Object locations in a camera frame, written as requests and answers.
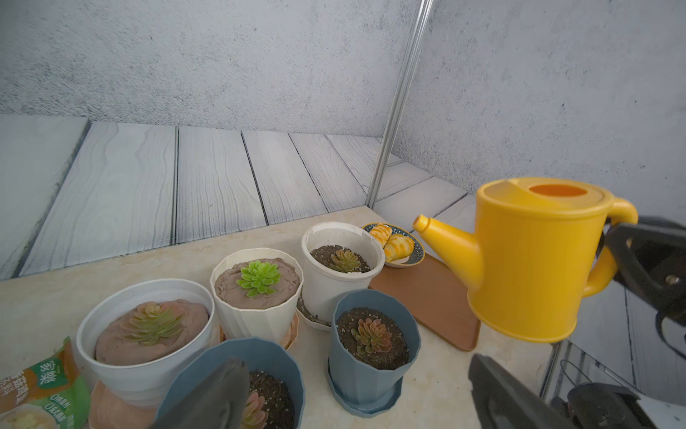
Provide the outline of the small white pot pink-green succulent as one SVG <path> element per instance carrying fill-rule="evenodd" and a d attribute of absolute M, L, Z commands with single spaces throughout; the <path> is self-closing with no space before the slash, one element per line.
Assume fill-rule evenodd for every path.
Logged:
<path fill-rule="evenodd" d="M 101 302 L 81 323 L 75 345 L 111 393 L 152 409 L 217 332 L 207 287 L 162 279 L 130 286 Z"/>

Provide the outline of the yellow watering can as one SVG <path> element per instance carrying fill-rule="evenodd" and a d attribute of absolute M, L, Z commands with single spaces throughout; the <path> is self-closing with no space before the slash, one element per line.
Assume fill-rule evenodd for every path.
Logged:
<path fill-rule="evenodd" d="M 472 233 L 426 216 L 413 228 L 466 286 L 478 319 L 519 340 L 554 343 L 575 330 L 582 300 L 618 271 L 598 247 L 605 224 L 638 221 L 632 203 L 598 186 L 515 178 L 478 189 Z"/>

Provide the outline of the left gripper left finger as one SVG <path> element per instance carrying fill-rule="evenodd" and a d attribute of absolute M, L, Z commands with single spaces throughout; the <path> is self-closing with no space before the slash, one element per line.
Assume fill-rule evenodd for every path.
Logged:
<path fill-rule="evenodd" d="M 173 380 L 150 426 L 238 428 L 248 387 L 248 367 L 243 361 L 228 359 L 205 375 L 193 363 Z"/>

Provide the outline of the white pot bright green succulent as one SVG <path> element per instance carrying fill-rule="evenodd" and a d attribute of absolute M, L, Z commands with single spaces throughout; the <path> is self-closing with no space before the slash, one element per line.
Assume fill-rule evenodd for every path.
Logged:
<path fill-rule="evenodd" d="M 283 342 L 291 332 L 304 273 L 296 259 L 272 248 L 251 248 L 214 268 L 211 290 L 229 339 Z"/>

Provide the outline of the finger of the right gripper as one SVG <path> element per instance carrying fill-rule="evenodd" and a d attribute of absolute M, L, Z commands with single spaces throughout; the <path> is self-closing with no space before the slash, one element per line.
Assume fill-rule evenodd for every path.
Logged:
<path fill-rule="evenodd" d="M 684 311 L 684 226 L 619 223 L 610 227 L 604 244 L 618 265 L 620 284 L 657 311 Z"/>

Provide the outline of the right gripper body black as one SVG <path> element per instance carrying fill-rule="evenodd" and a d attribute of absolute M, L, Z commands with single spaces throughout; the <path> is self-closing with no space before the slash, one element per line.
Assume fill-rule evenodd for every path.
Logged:
<path fill-rule="evenodd" d="M 657 336 L 680 358 L 684 339 L 667 339 L 666 321 L 685 327 L 685 227 L 658 216 L 641 216 L 641 234 L 634 239 L 634 260 L 640 268 L 641 298 L 657 311 Z"/>

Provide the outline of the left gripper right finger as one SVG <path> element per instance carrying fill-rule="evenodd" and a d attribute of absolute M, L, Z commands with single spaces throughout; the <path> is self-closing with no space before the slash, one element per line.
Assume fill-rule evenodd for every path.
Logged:
<path fill-rule="evenodd" d="M 468 377 L 482 428 L 575 428 L 492 357 L 474 354 Z"/>

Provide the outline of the blue pot red succulent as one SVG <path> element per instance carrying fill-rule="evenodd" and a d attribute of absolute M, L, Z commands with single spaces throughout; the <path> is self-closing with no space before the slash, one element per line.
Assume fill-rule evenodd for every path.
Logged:
<path fill-rule="evenodd" d="M 416 320 L 398 300 L 369 289 L 348 293 L 330 331 L 327 377 L 335 399 L 361 418 L 390 410 L 420 347 Z"/>

